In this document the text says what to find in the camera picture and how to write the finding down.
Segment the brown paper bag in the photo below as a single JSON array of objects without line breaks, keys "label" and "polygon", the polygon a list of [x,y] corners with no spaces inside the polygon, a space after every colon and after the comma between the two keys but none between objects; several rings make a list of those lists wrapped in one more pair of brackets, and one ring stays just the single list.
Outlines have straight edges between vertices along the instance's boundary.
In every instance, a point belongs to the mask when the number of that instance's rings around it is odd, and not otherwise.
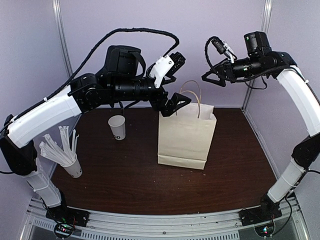
[{"label": "brown paper bag", "polygon": [[169,117],[159,115],[157,163],[180,168],[205,168],[217,119],[214,106],[202,104],[202,95],[191,93],[196,102],[179,109]]}]

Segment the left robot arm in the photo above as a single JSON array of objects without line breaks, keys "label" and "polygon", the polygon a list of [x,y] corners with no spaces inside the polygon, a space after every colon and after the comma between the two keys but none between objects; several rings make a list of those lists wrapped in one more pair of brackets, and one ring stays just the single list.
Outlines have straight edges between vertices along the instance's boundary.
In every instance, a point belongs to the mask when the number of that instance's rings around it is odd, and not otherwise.
[{"label": "left robot arm", "polygon": [[33,139],[60,122],[85,114],[101,105],[114,106],[129,101],[148,101],[153,110],[169,117],[188,105],[190,99],[175,93],[168,98],[164,85],[175,81],[174,74],[185,64],[184,56],[175,52],[160,57],[146,67],[141,50],[136,47],[112,45],[107,49],[105,63],[97,73],[73,78],[52,98],[22,116],[9,115],[0,135],[0,149],[10,168],[27,178],[29,185],[43,199],[47,211],[61,222],[72,218],[64,194],[42,177],[37,164]]}]

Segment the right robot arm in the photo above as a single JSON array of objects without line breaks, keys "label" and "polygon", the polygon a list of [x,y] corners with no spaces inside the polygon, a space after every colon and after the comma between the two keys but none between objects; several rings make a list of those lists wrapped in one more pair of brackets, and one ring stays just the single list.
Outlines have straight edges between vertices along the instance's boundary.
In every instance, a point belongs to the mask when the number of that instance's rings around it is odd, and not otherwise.
[{"label": "right robot arm", "polygon": [[308,137],[293,149],[289,165],[281,177],[261,198],[256,210],[259,220],[268,220],[279,203],[297,187],[320,154],[320,101],[303,77],[297,63],[286,52],[273,51],[265,32],[244,35],[247,57],[239,59],[229,45],[217,36],[204,47],[209,71],[204,82],[225,87],[227,82],[246,83],[258,77],[273,77],[287,91],[305,123]]}]

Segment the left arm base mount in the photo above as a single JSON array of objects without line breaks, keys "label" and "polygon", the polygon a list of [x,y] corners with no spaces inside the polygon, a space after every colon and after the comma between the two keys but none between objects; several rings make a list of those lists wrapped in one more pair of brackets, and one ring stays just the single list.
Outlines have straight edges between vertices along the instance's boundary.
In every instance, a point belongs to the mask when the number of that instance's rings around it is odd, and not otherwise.
[{"label": "left arm base mount", "polygon": [[60,239],[69,238],[76,230],[76,227],[86,227],[89,221],[90,213],[85,210],[79,210],[60,205],[58,207],[47,207],[46,218],[55,222],[53,233]]}]

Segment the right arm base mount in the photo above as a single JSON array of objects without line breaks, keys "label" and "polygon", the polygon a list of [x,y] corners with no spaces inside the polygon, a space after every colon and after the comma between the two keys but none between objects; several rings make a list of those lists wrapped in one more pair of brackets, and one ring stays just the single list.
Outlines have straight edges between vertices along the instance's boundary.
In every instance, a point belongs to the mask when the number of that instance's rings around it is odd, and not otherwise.
[{"label": "right arm base mount", "polygon": [[271,237],[275,233],[275,219],[282,216],[280,209],[264,212],[261,206],[243,208],[238,214],[242,226],[254,227],[255,233],[262,238]]}]

